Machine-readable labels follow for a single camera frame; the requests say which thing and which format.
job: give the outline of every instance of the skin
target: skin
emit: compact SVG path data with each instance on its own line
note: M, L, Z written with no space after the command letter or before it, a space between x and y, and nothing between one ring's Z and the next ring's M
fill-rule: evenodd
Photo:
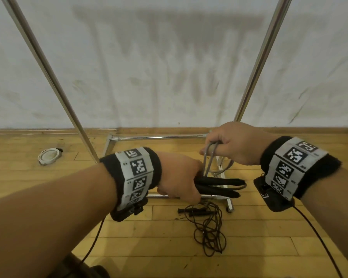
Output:
M258 165L276 138L231 122L214 129L206 143L221 140L216 154ZM202 169L201 162L175 153L157 154L162 165L159 192L198 203L193 179ZM348 259L348 171L340 169L319 180L301 200ZM116 202L115 181L103 164L1 198L0 277L45 277Z
M216 155L244 165L260 165L264 150L278 137L244 123L228 122L209 133L205 143L221 140ZM301 201L348 259L348 171L340 168L315 182Z

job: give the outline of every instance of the baseboard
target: baseboard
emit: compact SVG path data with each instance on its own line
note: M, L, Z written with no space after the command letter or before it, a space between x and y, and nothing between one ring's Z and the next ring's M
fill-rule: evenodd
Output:
M88 135L154 135L154 134L201 134L208 133L213 128L205 127L178 127L178 128L118 128L118 129L93 129L86 128ZM341 134L348 133L348 128L337 127L265 127L270 133L280 134ZM75 129L0 129L0 135L66 135L77 134Z

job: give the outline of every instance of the wall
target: wall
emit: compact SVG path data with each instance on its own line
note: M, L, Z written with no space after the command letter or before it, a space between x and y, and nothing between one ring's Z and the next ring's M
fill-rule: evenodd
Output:
M277 0L18 0L85 127L232 120ZM243 121L348 126L348 0L293 0ZM71 127L0 2L0 128Z

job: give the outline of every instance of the metal rack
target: metal rack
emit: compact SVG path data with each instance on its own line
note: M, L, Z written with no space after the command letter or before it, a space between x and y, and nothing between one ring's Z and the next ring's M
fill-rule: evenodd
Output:
M256 62L254 64L253 70L251 72L251 75L249 77L249 81L246 85L244 94L242 96L240 105L237 109L236 116L234 118L234 121L241 121L242 116L245 112L246 106L249 103L249 100L251 98L251 95L254 91L254 88L257 84L257 81L260 77L260 74L263 70L264 64L268 58L269 52L273 46L273 43L277 37L278 31L282 25L283 19L285 18L285 15L288 11L289 5L292 0L278 0L276 9L274 11L274 14L272 16L272 19L270 21L268 30L266 32L266 35L264 37L262 46L260 48L258 57L256 59ZM57 98L59 99L60 103L62 104L65 112L67 113L69 119L71 120L72 124L74 125L75 129L79 133L79 136L81 140L83 141L84 145L88 149L90 155L92 156L93 160L96 163L99 163L99 158L97 153L95 152L93 145L91 144L90 140L88 139L88 136L86 135L78 117L76 116L64 90L62 89L62 86L60 85L58 79L55 76L55 73L53 72L49 62L47 61L39 43L37 42L35 35L33 34L25 16L23 15L18 3L16 0L2 0L5 8L7 9L8 13L10 14L11 18L13 19L15 25L17 26L19 32L21 33L23 39L25 40L26 44L28 45L30 51L32 52L32 55L36 59L38 65L40 66L41 70L43 71L46 79L48 80L51 88L53 89L54 93L56 94ZM105 156L108 150L111 150L114 146L114 144L118 141L124 141L124 140L147 140L147 139L186 139L186 138L204 138L206 137L206 134L200 134L200 135L175 135L175 136L168 136L168 135L156 135L156 136L112 136L109 135L106 140L105 148L103 150L102 156ZM223 158L217 158L218 161L218 168L222 170L222 163ZM220 174L219 177L225 178L224 173ZM152 198L164 198L167 196L162 196L159 194L149 194L149 197ZM233 204L231 199L227 197L219 197L219 196L213 196L213 195L203 195L203 198L217 198L217 199L224 199L227 201L227 210L233 211Z

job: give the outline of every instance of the person's left arm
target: person's left arm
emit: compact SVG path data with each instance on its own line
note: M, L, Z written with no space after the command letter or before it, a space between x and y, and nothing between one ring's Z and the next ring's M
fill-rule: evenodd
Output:
M158 152L159 191L200 200L193 179L201 162ZM110 213L116 183L102 163L0 199L0 277L45 277Z

